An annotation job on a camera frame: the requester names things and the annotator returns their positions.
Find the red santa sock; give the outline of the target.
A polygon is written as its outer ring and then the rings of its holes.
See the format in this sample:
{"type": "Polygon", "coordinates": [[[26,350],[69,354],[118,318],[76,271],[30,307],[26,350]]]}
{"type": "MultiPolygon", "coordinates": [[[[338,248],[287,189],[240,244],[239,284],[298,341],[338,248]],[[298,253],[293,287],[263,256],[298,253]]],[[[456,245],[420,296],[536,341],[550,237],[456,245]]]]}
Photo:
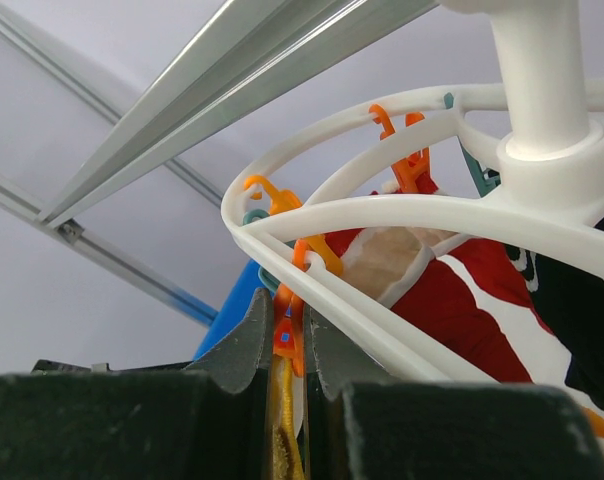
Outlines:
{"type": "Polygon", "coordinates": [[[534,310],[521,274],[496,241],[447,230],[375,227],[329,232],[343,281],[500,382],[546,376],[562,346],[539,317],[505,327],[472,289],[534,310]]]}

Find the white round clip hanger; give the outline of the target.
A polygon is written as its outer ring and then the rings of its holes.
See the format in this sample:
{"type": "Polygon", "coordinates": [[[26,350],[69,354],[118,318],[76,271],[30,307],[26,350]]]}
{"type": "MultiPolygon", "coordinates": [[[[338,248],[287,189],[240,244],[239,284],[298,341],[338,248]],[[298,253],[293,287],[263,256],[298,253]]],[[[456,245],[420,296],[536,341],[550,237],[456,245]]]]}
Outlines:
{"type": "Polygon", "coordinates": [[[250,225],[237,178],[222,219],[251,258],[270,271],[379,362],[409,380],[483,382],[486,375],[311,257],[302,271],[290,240],[357,227],[415,226],[463,232],[516,245],[604,279],[604,79],[583,73],[579,7],[574,1],[452,1],[451,10],[488,14],[502,80],[442,86],[382,99],[391,114],[427,118],[354,157],[296,210],[250,225]],[[441,195],[357,196],[359,186],[394,161],[458,137],[499,172],[481,199],[441,195]]]}

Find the yellow orange clothes peg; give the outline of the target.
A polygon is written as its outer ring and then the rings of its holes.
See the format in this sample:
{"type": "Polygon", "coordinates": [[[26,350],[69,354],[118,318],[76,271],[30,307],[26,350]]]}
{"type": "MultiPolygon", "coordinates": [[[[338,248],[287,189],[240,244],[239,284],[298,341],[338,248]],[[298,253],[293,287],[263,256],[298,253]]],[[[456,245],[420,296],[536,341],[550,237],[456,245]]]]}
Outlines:
{"type": "Polygon", "coordinates": [[[249,190],[254,185],[259,185],[262,188],[262,191],[253,193],[251,198],[254,200],[259,200],[262,197],[262,194],[266,193],[271,200],[268,211],[271,216],[297,209],[303,205],[301,200],[293,191],[288,189],[278,189],[265,176],[249,176],[244,181],[243,188],[244,190],[249,190]]]}

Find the black striped sock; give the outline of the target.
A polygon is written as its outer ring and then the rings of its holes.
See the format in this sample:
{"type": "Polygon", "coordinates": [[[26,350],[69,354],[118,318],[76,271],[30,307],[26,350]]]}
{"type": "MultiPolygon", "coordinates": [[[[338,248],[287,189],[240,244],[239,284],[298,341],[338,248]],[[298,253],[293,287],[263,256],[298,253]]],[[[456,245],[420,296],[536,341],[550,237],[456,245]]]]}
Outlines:
{"type": "Polygon", "coordinates": [[[604,410],[604,280],[506,244],[535,312],[571,354],[564,383],[604,410]]]}

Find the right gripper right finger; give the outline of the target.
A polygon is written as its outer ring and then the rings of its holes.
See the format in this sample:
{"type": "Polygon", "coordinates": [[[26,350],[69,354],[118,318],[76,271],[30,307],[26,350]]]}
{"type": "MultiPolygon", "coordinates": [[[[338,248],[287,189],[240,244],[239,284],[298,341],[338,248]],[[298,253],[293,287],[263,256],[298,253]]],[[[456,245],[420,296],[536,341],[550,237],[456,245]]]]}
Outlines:
{"type": "Polygon", "coordinates": [[[604,479],[604,453],[564,392],[403,381],[313,309],[304,314],[311,479],[604,479]]]}

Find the teal clothes peg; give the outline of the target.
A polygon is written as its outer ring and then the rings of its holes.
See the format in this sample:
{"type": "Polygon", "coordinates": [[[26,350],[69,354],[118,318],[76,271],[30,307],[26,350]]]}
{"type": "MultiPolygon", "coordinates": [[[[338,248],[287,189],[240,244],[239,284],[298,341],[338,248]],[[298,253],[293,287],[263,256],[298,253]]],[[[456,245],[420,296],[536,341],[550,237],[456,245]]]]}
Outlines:
{"type": "MultiPolygon", "coordinates": [[[[270,214],[261,208],[254,208],[244,214],[242,224],[250,225],[256,223],[258,220],[266,219],[270,214]]],[[[258,267],[258,279],[262,282],[262,285],[266,287],[271,295],[274,295],[280,286],[280,280],[270,271],[268,263],[265,260],[265,256],[262,255],[256,259],[258,267]]]]}

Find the orange peg for green sock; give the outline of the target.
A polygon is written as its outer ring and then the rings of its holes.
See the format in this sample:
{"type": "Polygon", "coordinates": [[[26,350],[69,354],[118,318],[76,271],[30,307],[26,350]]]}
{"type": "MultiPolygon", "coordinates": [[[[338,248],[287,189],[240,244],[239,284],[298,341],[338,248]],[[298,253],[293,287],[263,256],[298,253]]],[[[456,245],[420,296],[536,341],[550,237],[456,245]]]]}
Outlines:
{"type": "MultiPolygon", "coordinates": [[[[302,271],[306,270],[306,253],[317,253],[328,271],[336,276],[343,272],[339,256],[330,248],[324,234],[298,239],[293,248],[292,264],[302,271]]],[[[273,351],[276,355],[289,359],[296,377],[304,374],[304,328],[303,316],[305,302],[288,286],[281,283],[274,299],[275,331],[273,351]]]]}

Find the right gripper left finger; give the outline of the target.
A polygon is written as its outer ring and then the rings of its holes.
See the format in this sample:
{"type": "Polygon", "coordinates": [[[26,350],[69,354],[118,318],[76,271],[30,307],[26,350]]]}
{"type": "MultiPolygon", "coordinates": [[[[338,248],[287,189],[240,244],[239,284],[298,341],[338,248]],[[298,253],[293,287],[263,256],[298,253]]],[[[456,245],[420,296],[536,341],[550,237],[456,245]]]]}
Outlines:
{"type": "Polygon", "coordinates": [[[0,376],[0,479],[263,479],[269,293],[180,370],[0,376]]]}

